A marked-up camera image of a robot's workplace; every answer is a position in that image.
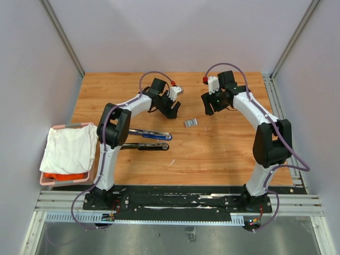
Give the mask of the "blue black stapler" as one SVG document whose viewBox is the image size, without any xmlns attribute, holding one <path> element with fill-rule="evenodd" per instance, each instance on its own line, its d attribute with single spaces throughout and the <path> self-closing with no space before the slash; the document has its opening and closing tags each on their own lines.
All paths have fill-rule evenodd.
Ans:
<svg viewBox="0 0 340 255">
<path fill-rule="evenodd" d="M 165 141 L 171 141 L 173 138 L 172 135 L 167 132 L 156 132 L 156 131 L 148 131 L 148 130 L 141 130 L 141 129 L 129 129 L 129 134 L 138 135 L 143 138 L 165 140 Z"/>
</svg>

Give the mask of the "staple box tray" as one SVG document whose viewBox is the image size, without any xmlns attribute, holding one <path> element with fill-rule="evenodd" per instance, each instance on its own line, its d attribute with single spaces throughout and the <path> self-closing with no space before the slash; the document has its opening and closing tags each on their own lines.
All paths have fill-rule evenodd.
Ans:
<svg viewBox="0 0 340 255">
<path fill-rule="evenodd" d="M 191 119 L 191 120 L 186 120 L 186 121 L 184 121 L 184 125 L 185 125 L 186 128 L 191 127 L 191 126 L 197 126 L 198 121 L 197 121 L 196 118 Z"/>
</svg>

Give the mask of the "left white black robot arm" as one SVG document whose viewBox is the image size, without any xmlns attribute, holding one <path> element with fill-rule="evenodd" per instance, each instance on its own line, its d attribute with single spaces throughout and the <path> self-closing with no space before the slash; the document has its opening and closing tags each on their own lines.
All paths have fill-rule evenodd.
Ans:
<svg viewBox="0 0 340 255">
<path fill-rule="evenodd" d="M 172 135 L 167 132 L 155 132 L 130 128 L 131 119 L 152 108 L 160 111 L 167 119 L 176 119 L 181 105 L 177 98 L 184 89 L 171 81 L 171 86 L 164 91 L 167 82 L 155 78 L 147 87 L 126 102 L 114 105 L 108 103 L 97 127 L 100 147 L 98 172 L 95 187 L 108 191 L 114 186 L 114 171 L 120 150 L 130 134 L 145 138 L 170 141 Z"/>
</svg>

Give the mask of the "small black clip object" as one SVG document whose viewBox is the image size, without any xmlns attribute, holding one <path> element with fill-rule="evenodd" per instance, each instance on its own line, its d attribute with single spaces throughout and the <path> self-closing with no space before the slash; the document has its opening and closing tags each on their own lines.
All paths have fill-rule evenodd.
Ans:
<svg viewBox="0 0 340 255">
<path fill-rule="evenodd" d="M 121 149 L 138 149 L 140 151 L 167 151 L 169 145 L 165 142 L 162 143 L 125 143 Z"/>
</svg>

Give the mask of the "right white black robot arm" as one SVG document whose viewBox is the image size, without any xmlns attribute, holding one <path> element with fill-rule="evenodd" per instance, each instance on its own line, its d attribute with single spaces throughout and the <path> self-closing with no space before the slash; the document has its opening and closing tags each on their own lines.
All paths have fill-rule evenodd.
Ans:
<svg viewBox="0 0 340 255">
<path fill-rule="evenodd" d="M 252 147 L 256 164 L 245 185 L 248 194 L 240 200 L 244 211 L 254 212 L 260 206 L 258 197 L 267 193 L 266 188 L 272 179 L 274 167 L 284 164 L 292 155 L 280 141 L 274 125 L 291 146 L 291 123 L 286 119 L 280 120 L 267 111 L 246 86 L 238 86 L 232 71 L 222 72 L 217 76 L 204 76 L 203 83 L 208 86 L 208 92 L 201 96 L 206 115 L 211 116 L 230 106 L 240 112 L 256 131 Z"/>
</svg>

